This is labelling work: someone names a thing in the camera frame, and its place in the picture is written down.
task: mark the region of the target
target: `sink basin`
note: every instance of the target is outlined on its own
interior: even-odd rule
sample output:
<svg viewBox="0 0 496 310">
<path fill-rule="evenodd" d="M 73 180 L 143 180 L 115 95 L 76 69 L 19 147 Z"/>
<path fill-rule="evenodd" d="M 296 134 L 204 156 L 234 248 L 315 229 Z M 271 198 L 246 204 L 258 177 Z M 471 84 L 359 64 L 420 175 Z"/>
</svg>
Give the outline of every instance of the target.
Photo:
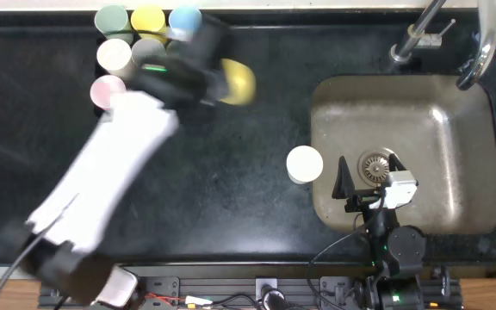
<svg viewBox="0 0 496 310">
<path fill-rule="evenodd" d="M 313 182 L 319 217 L 339 231 L 354 213 L 331 198 L 344 155 L 356 189 L 384 179 L 394 152 L 417 178 L 401 225 L 425 233 L 488 233 L 496 227 L 496 139 L 487 93 L 456 88 L 451 76 L 332 77 L 313 94 L 312 146 L 324 169 Z"/>
</svg>

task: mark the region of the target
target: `backsplash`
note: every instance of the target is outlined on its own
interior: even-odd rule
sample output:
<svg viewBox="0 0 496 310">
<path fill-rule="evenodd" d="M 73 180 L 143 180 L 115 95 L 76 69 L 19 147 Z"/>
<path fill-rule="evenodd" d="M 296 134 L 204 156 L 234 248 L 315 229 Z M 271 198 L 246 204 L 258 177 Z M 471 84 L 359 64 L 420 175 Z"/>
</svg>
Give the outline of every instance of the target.
<svg viewBox="0 0 496 310">
<path fill-rule="evenodd" d="M 119 3 L 128 9 L 159 3 L 163 9 L 197 5 L 202 9 L 385 9 L 424 8 L 431 0 L 0 0 L 1 10 L 92 10 Z M 473 8 L 476 0 L 448 0 L 444 8 Z"/>
</svg>

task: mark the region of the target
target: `faucet handle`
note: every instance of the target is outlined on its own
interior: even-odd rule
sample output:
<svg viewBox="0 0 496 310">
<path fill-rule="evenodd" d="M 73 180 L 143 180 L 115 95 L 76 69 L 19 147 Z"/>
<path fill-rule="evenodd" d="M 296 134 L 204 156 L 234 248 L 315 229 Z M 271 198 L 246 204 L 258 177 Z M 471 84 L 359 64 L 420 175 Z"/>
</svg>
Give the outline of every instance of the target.
<svg viewBox="0 0 496 310">
<path fill-rule="evenodd" d="M 415 48 L 439 48 L 442 43 L 441 38 L 455 23 L 456 20 L 452 19 L 449 25 L 447 25 L 447 27 L 445 27 L 439 34 L 423 34 L 422 38 L 420 38 Z"/>
</svg>

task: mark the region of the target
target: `sink drain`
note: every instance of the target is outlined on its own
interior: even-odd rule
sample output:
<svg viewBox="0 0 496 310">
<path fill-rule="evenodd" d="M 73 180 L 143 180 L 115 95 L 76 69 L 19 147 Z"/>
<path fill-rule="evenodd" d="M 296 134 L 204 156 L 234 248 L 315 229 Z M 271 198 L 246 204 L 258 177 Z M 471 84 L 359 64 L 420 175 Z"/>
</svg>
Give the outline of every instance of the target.
<svg viewBox="0 0 496 310">
<path fill-rule="evenodd" d="M 363 153 L 357 162 L 361 179 L 372 187 L 386 181 L 389 173 L 389 155 L 393 153 L 385 147 Z"/>
</svg>

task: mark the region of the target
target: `green light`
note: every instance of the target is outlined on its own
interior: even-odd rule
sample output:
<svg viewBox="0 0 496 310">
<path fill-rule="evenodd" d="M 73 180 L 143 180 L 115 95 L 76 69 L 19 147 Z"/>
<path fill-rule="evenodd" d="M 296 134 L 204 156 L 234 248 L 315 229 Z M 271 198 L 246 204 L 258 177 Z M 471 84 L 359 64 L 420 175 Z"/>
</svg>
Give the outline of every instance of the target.
<svg viewBox="0 0 496 310">
<path fill-rule="evenodd" d="M 161 65 L 143 65 L 143 69 L 150 71 L 166 72 L 168 69 Z"/>
</svg>

